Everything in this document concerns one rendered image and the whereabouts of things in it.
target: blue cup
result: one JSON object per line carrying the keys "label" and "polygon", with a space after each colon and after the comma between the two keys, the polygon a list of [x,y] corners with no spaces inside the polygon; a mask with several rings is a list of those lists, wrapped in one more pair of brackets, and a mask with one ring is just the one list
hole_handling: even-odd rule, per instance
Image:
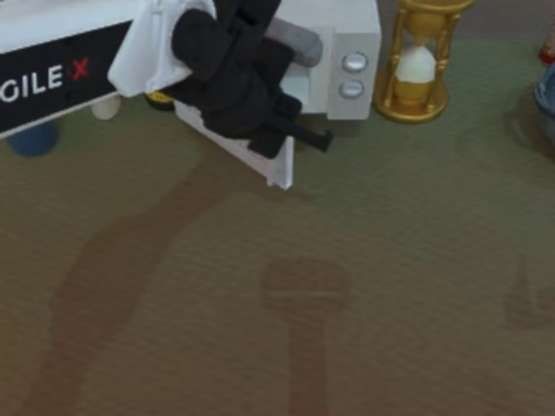
{"label": "blue cup", "polygon": [[20,156],[42,156],[56,145],[58,129],[53,121],[15,133],[8,139],[14,153]]}
{"label": "blue cup", "polygon": [[555,64],[551,65],[534,89],[545,137],[555,146]]}

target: red bottle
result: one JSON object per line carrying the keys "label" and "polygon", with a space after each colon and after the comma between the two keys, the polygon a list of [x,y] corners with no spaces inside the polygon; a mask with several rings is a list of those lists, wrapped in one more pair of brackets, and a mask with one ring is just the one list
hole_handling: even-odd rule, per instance
{"label": "red bottle", "polygon": [[539,59],[547,65],[555,63],[555,17],[547,33],[544,46],[539,51]]}

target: egg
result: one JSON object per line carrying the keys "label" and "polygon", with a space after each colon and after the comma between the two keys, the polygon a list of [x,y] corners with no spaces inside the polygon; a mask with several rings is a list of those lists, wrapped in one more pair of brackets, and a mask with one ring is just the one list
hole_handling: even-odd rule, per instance
{"label": "egg", "polygon": [[435,79],[435,58],[425,46],[412,46],[401,53],[395,77],[401,82],[424,84]]}

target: hourglass top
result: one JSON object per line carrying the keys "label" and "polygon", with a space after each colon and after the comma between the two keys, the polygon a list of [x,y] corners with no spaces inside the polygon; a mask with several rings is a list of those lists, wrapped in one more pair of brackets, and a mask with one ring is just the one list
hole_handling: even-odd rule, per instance
{"label": "hourglass top", "polygon": [[476,0],[399,0],[400,7],[434,13],[458,13],[472,6]]}

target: golden hourglass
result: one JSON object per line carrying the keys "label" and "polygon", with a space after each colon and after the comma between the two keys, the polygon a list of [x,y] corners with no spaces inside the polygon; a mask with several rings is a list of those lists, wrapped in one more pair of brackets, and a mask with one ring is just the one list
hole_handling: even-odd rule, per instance
{"label": "golden hourglass", "polygon": [[[388,67],[378,72],[374,106],[384,116],[422,123],[447,106],[443,73],[460,14],[475,0],[399,0]],[[403,48],[408,34],[412,45]],[[434,42],[434,54],[428,44]]]}

